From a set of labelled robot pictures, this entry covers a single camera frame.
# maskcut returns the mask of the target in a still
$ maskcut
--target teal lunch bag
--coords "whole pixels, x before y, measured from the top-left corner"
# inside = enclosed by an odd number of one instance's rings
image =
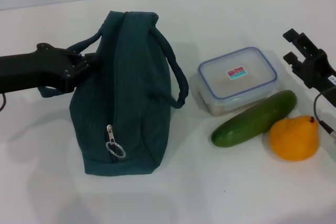
[[[171,107],[183,106],[188,83],[157,20],[155,13],[110,12],[93,37],[68,48],[80,53],[101,37],[101,68],[76,88],[70,103],[87,174],[150,174],[161,163]],[[167,62],[179,83],[177,101]],[[43,97],[60,94],[39,90]]]

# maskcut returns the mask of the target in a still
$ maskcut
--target white table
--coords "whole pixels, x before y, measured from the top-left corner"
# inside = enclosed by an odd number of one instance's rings
[[[318,92],[280,63],[297,52],[282,34],[305,32],[336,68],[334,0],[90,0],[8,10],[0,12],[0,55],[31,52],[39,42],[66,48],[93,35],[109,10],[158,13],[157,27],[190,81],[186,105],[173,114],[162,165],[152,175],[86,175],[69,117],[71,94],[9,93],[0,113],[0,223],[335,223],[332,139],[321,130],[316,155],[298,163],[274,157],[267,136],[216,148],[210,133],[234,113],[211,117],[194,82],[202,61],[255,46],[278,59],[279,77],[299,97],[295,113],[311,113]],[[319,108],[336,127],[324,98]]]

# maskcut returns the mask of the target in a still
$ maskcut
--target zipper pull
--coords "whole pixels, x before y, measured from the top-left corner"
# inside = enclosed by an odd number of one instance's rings
[[[111,124],[107,125],[106,130],[107,130],[107,133],[109,134],[109,139],[110,139],[109,142],[106,142],[106,148],[109,150],[110,153],[112,153],[114,156],[116,156],[118,158],[126,157],[126,152],[125,152],[124,148],[121,147],[120,144],[117,144],[115,139],[114,139],[112,125]],[[118,148],[121,151],[121,153],[122,153],[121,156],[118,155],[117,153],[115,153],[113,150],[111,150],[112,145],[114,145],[116,148]]]

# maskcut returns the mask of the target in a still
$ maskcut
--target cucumber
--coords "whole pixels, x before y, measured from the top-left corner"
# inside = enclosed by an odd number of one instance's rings
[[[231,147],[269,131],[294,109],[297,97],[291,90],[280,91],[219,126],[211,135],[214,145]]]

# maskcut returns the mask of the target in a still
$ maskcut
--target plastic food container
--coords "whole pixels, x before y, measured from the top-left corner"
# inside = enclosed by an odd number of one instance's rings
[[[267,97],[276,80],[276,71],[255,47],[205,61],[198,67],[198,90],[213,116]]]

